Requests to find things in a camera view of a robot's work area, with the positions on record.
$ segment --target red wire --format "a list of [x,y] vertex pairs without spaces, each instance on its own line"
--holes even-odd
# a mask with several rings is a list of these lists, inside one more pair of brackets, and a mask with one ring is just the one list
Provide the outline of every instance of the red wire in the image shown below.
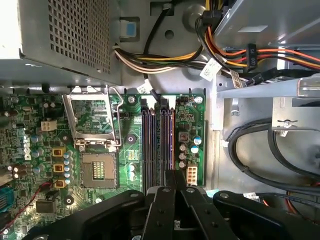
[[52,185],[51,182],[45,182],[39,186],[39,188],[35,191],[34,195],[31,197],[31,200],[22,208],[19,210],[19,212],[14,216],[14,218],[3,228],[3,230],[0,232],[0,234],[3,234],[5,229],[11,227],[11,225],[16,221],[16,219],[19,217],[19,215],[26,210],[26,208],[35,200],[36,196],[40,193],[42,190],[42,187],[46,185]]

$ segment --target cable label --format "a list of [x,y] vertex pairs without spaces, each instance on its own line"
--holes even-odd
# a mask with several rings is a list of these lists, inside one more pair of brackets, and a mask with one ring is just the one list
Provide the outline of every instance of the cable label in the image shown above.
[[244,86],[242,85],[242,82],[240,80],[239,73],[237,73],[236,71],[233,71],[233,70],[230,70],[230,73],[231,73],[232,82],[233,82],[234,87],[236,89],[243,88]]
[[213,58],[211,58],[205,67],[202,69],[200,73],[200,77],[204,78],[205,80],[211,82],[212,79],[218,74],[221,70],[222,66]]

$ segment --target sticker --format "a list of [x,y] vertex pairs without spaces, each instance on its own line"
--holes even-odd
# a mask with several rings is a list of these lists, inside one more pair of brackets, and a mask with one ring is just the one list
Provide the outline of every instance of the sticker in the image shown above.
[[211,58],[200,73],[200,77],[211,82],[218,74],[222,66],[216,60]]
[[137,88],[138,93],[140,94],[150,94],[151,90],[153,89],[149,79],[144,80],[144,84],[138,86]]
[[231,73],[232,82],[233,82],[234,87],[236,89],[243,88],[244,86],[242,85],[242,82],[239,78],[239,73],[237,73],[236,71],[233,71],[233,70],[230,70],[230,73]]

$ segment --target capacitor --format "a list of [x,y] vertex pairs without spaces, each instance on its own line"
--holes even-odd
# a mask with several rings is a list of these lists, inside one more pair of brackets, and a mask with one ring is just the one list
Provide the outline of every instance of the capacitor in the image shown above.
[[135,174],[134,171],[130,171],[130,172],[129,172],[129,180],[130,180],[131,182],[133,182],[133,181],[136,180],[136,174]]
[[69,172],[72,169],[72,166],[70,164],[70,165],[64,166],[63,169],[64,169],[65,172]]
[[13,171],[15,167],[19,166],[19,163],[11,164],[7,167],[8,171]]
[[70,164],[69,159],[65,159],[65,160],[63,160],[63,164],[64,164],[64,165],[69,165],[69,164]]
[[74,174],[74,171],[71,169],[70,171],[65,171],[63,173],[64,177],[67,179],[67,178],[70,178],[72,175]]
[[37,150],[34,150],[34,151],[31,153],[31,156],[32,156],[33,158],[38,158],[38,157],[42,156],[44,153],[45,153],[45,151],[44,151],[42,148],[38,148]]
[[44,137],[42,135],[34,135],[30,137],[31,142],[34,144],[41,142],[43,139]]
[[19,98],[16,97],[16,96],[12,96],[12,97],[10,98],[10,100],[11,100],[11,102],[13,102],[14,104],[17,104],[17,103],[19,102]]
[[180,154],[179,154],[179,159],[180,159],[180,160],[185,160],[186,158],[187,158],[186,153],[185,153],[185,152],[180,152]]
[[193,138],[193,143],[194,143],[195,145],[200,145],[200,144],[202,143],[201,137],[195,136],[195,137]]
[[32,109],[33,109],[32,106],[23,106],[22,107],[22,110],[25,112],[30,112],[30,111],[32,111]]
[[129,172],[133,172],[135,170],[136,166],[133,163],[130,163],[128,170]]
[[13,176],[15,179],[20,179],[24,176],[26,176],[28,173],[26,170],[23,170],[23,171],[19,171],[19,172],[16,172]]
[[21,164],[21,165],[15,166],[15,167],[13,168],[13,171],[14,171],[15,173],[21,172],[21,171],[25,171],[25,170],[27,170],[27,165],[26,165],[26,164]]
[[13,110],[9,110],[9,111],[2,111],[1,115],[5,116],[5,117],[14,117],[18,115],[18,111],[13,109]]
[[12,128],[13,129],[24,129],[26,125],[24,123],[13,123]]
[[64,182],[65,182],[65,184],[69,185],[70,183],[73,182],[74,179],[75,179],[74,176],[70,176],[70,177],[66,178],[66,179],[64,180]]
[[185,161],[180,161],[179,162],[179,168],[184,169],[186,167],[186,162]]
[[180,150],[181,152],[184,152],[184,151],[187,150],[187,146],[186,146],[184,143],[181,143],[180,146],[179,146],[179,150]]
[[197,154],[199,152],[199,147],[196,146],[196,145],[192,145],[191,148],[190,148],[190,151],[193,153],[193,154]]
[[101,203],[103,200],[105,200],[105,197],[104,197],[104,196],[98,196],[98,197],[95,199],[95,203],[96,203],[96,204]]
[[35,174],[39,174],[39,173],[43,172],[45,170],[45,168],[46,168],[45,165],[39,164],[38,166],[33,168],[33,172]]

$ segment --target chip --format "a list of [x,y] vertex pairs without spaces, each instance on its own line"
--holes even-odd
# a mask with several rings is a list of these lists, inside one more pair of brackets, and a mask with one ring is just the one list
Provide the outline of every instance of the chip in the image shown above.
[[56,212],[56,201],[38,200],[35,202],[35,211],[38,214],[53,214]]
[[21,232],[22,232],[22,234],[27,234],[28,233],[27,226],[22,226],[21,227]]
[[27,190],[21,190],[20,197],[26,197],[26,196],[27,196]]
[[35,104],[35,103],[36,103],[36,99],[30,97],[30,98],[28,99],[28,102],[29,102],[29,104]]

